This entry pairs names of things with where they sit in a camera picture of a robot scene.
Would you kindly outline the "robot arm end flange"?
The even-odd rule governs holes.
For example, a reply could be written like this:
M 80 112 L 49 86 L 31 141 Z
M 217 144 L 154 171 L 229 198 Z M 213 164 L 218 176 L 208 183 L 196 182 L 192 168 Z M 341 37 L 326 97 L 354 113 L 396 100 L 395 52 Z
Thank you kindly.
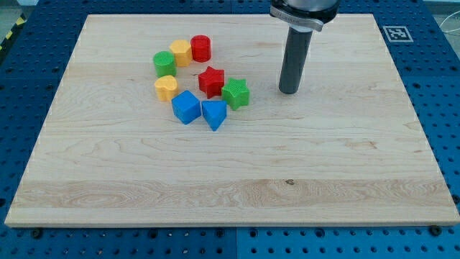
M 321 32 L 338 13 L 340 0 L 271 0 L 270 15 L 299 32 Z

